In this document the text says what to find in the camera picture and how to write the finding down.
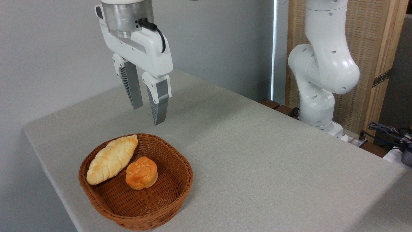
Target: gray tabletop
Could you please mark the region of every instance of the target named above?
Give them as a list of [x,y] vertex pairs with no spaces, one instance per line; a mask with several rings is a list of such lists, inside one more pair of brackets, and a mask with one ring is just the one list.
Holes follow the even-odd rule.
[[[77,178],[102,142],[160,136],[194,172],[180,212],[153,231],[412,231],[412,173],[181,71],[166,121],[119,87],[24,131],[78,231],[129,231],[101,216]],[[142,94],[146,96],[144,84]]]

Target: metal hinge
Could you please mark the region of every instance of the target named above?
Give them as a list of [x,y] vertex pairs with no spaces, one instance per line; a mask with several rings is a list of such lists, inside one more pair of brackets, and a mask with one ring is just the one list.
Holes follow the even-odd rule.
[[378,77],[376,77],[375,79],[373,79],[373,86],[375,87],[378,84],[384,82],[386,79],[388,79],[392,74],[392,69],[389,69],[388,71],[384,72],[383,74],[379,75]]

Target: round bread roll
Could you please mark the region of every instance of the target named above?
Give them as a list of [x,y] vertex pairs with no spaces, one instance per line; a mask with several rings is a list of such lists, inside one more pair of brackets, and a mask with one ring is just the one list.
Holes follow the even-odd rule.
[[126,183],[132,189],[149,188],[154,185],[158,176],[156,164],[145,156],[129,164],[126,169]]

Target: woven panel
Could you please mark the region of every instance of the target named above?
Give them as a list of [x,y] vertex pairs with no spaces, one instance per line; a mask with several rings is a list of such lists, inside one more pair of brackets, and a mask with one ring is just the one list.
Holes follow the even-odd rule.
[[146,156],[157,166],[159,177],[150,188],[132,189],[125,181],[126,169],[98,185],[89,185],[86,173],[107,141],[83,161],[79,181],[94,208],[104,217],[131,230],[148,230],[172,219],[182,207],[193,183],[189,162],[170,144],[155,135],[137,134],[139,144],[130,163]]
[[[358,133],[363,126],[375,74],[380,42],[390,0],[349,0],[346,16],[346,39],[349,50],[360,69],[357,86],[345,95],[335,95],[334,121]],[[305,0],[291,0],[289,8],[288,53],[303,43]],[[299,107],[299,92],[288,68],[286,74],[286,105]]]

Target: bun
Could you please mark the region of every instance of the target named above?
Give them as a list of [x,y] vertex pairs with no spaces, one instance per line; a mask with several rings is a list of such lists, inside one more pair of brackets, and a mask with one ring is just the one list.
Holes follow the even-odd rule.
[[86,176],[87,182],[96,185],[119,174],[129,163],[137,144],[136,135],[109,142],[90,163]]
[[126,169],[126,183],[132,189],[149,188],[155,184],[158,176],[156,164],[145,156],[129,164]]

